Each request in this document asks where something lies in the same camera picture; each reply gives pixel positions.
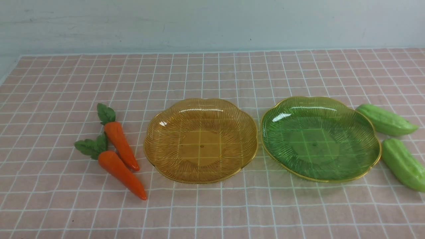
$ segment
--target orange carrot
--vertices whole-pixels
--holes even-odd
[[[130,192],[142,200],[146,200],[146,192],[142,183],[125,166],[114,151],[108,151],[108,140],[105,134],[91,139],[80,140],[74,143],[75,148],[84,155],[97,160],[99,165],[118,179]]]
[[[97,115],[102,121],[101,124],[105,126],[104,131],[109,141],[115,146],[121,159],[124,163],[135,171],[139,171],[139,165],[134,157],[125,135],[122,126],[119,122],[115,121],[115,111],[104,104],[97,104]]]

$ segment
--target wall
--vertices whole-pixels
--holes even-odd
[[[425,0],[3,0],[0,54],[425,46]]]

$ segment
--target amber glass plate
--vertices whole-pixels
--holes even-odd
[[[365,175],[381,156],[372,123],[327,97],[290,97],[261,119],[269,155],[290,172],[317,182]]]
[[[221,99],[186,99],[155,116],[144,141],[147,159],[171,180],[211,183],[239,172],[255,156],[257,126]]]

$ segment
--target green leaf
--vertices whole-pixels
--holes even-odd
[[[79,140],[74,143],[75,148],[84,155],[96,155],[99,152],[96,149],[96,143],[91,139]]]
[[[90,158],[94,159],[94,160],[97,160],[98,157],[99,157],[99,154],[95,154],[95,155],[90,156]]]
[[[103,125],[115,121],[115,111],[102,103],[97,104],[97,116]]]
[[[103,133],[96,138],[96,147],[100,152],[108,150],[108,138],[106,134]]]

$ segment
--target gold rim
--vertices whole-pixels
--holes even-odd
[[[304,176],[304,175],[301,175],[301,174],[299,174],[299,173],[297,173],[297,172],[295,172],[295,171],[292,171],[292,170],[290,170],[289,168],[287,168],[283,163],[281,163],[281,162],[279,162],[279,160],[278,159],[276,159],[268,150],[267,150],[267,148],[264,146],[264,140],[263,140],[263,119],[264,119],[264,117],[265,117],[265,115],[270,111],[270,110],[272,110],[272,109],[274,109],[274,108],[276,108],[276,107],[278,107],[281,103],[283,103],[285,100],[289,100],[289,99],[292,99],[292,98],[325,98],[325,99],[331,99],[331,100],[333,100],[333,101],[336,101],[336,102],[338,102],[338,103],[340,103],[340,104],[342,104],[342,105],[344,105],[345,107],[347,107],[349,110],[351,110],[351,111],[354,111],[355,113],[357,113],[357,114],[359,114],[359,115],[361,115],[363,118],[365,118],[368,122],[369,122],[369,124],[372,126],[372,129],[373,129],[373,132],[374,132],[374,136],[375,136],[375,139],[376,139],[376,141],[378,142],[378,145],[379,145],[379,153],[378,153],[378,157],[376,158],[376,160],[373,162],[373,164],[365,171],[365,172],[363,172],[361,175],[359,175],[359,176],[357,176],[357,177],[354,177],[354,178],[351,178],[351,179],[344,179],[344,180],[324,180],[324,179],[314,179],[314,178],[310,178],[310,177],[307,177],[307,176]],[[376,135],[376,130],[375,130],[375,126],[372,124],[372,122],[364,115],[364,114],[362,114],[362,113],[360,113],[360,112],[357,112],[357,111],[355,111],[355,110],[353,110],[352,108],[349,108],[348,106],[346,106],[344,103],[342,103],[341,101],[339,101],[339,100],[335,100],[335,99],[332,99],[332,98],[329,98],[329,97],[323,97],[323,96],[317,96],[317,97],[306,97],[306,96],[291,96],[291,97],[288,97],[288,98],[286,98],[286,99],[283,99],[283,100],[281,100],[279,103],[277,103],[274,107],[272,107],[272,108],[270,108],[269,110],[267,110],[264,114],[263,114],[263,116],[261,117],[261,120],[260,120],[260,134],[261,134],[261,136],[260,136],[260,138],[261,138],[261,144],[262,144],[262,146],[263,146],[263,149],[267,152],[267,154],[272,158],[272,159],[274,159],[276,162],[278,162],[278,164],[280,164],[284,169],[286,169],[287,171],[289,171],[289,172],[291,172],[292,174],[294,174],[294,175],[297,175],[298,177],[301,177],[301,178],[303,178],[303,179],[307,179],[307,180],[310,180],[310,181],[314,181],[314,182],[333,182],[333,183],[340,183],[340,182],[349,182],[349,181],[352,181],[352,180],[356,180],[356,179],[359,179],[359,178],[361,178],[361,177],[363,177],[364,175],[366,175],[369,171],[370,171],[370,169],[372,169],[372,167],[373,166],[375,166],[378,162],[379,162],[379,159],[381,158],[381,155],[382,155],[382,144],[381,144],[381,141],[379,140],[379,138],[378,138],[378,136]]]
[[[252,118],[248,113],[246,113],[246,112],[244,112],[243,110],[241,110],[238,106],[236,106],[235,104],[233,104],[232,102],[230,102],[230,101],[228,101],[228,100],[224,100],[224,99],[219,99],[219,98],[209,98],[209,99],[202,99],[202,98],[188,98],[188,99],[184,99],[184,100],[180,100],[180,101],[178,101],[178,102],[176,102],[174,105],[172,105],[172,106],[170,106],[169,108],[167,108],[167,109],[165,109],[165,110],[163,110],[163,111],[161,111],[161,112],[159,112],[157,115],[155,115],[151,120],[150,120],[150,122],[149,122],[149,124],[147,125],[147,128],[149,129],[150,128],[150,125],[152,124],[152,122],[153,122],[153,120],[156,118],[156,117],[158,117],[160,114],[162,114],[164,111],[166,111],[166,110],[168,110],[168,109],[171,109],[172,107],[174,107],[176,104],[178,104],[178,103],[180,103],[180,102],[182,102],[182,101],[185,101],[185,100],[222,100],[222,101],[225,101],[225,102],[228,102],[228,103],[230,103],[231,105],[233,105],[237,110],[239,110],[239,111],[241,111],[242,113],[244,113],[244,114],[246,114],[251,120],[252,120],[252,122],[254,122],[254,126],[255,126],[255,141],[256,141],[256,145],[257,145],[257,147],[255,147],[255,152],[253,153],[253,155],[252,155],[252,157],[249,159],[249,160],[247,160],[247,162],[246,162],[246,164],[243,166],[243,167],[240,167],[240,168],[238,168],[234,173],[232,173],[231,175],[228,175],[228,176],[226,176],[226,177],[224,177],[224,178],[221,178],[221,179],[218,179],[218,180],[213,180],[213,181],[208,181],[208,182],[186,182],[186,181],[182,181],[182,180],[177,180],[177,179],[174,179],[174,178],[171,178],[171,177],[169,177],[168,175],[166,175],[166,174],[164,174],[163,172],[161,172],[160,170],[158,170],[157,168],[156,168],[156,166],[152,163],[152,161],[149,159],[149,157],[147,156],[147,154],[146,154],[146,140],[147,140],[147,133],[146,133],[146,136],[145,136],[145,138],[144,138],[144,141],[143,141],[143,153],[144,153],[144,156],[147,158],[147,160],[152,164],[152,166],[154,166],[154,168],[160,173],[160,174],[162,174],[164,177],[166,177],[166,178],[168,178],[168,179],[170,179],[170,180],[172,180],[172,181],[175,181],[175,182],[181,182],[181,183],[188,183],[188,184],[210,184],[210,183],[215,183],[215,182],[220,182],[220,181],[223,181],[223,180],[226,180],[226,179],[228,179],[228,178],[230,178],[230,177],[232,177],[232,176],[234,176],[235,174],[237,174],[238,172],[240,172],[245,166],[247,166],[250,162],[252,162],[252,160],[255,158],[255,156],[257,155],[257,153],[258,153],[258,127],[257,127],[257,124],[255,123],[255,120],[254,120],[254,118]]]

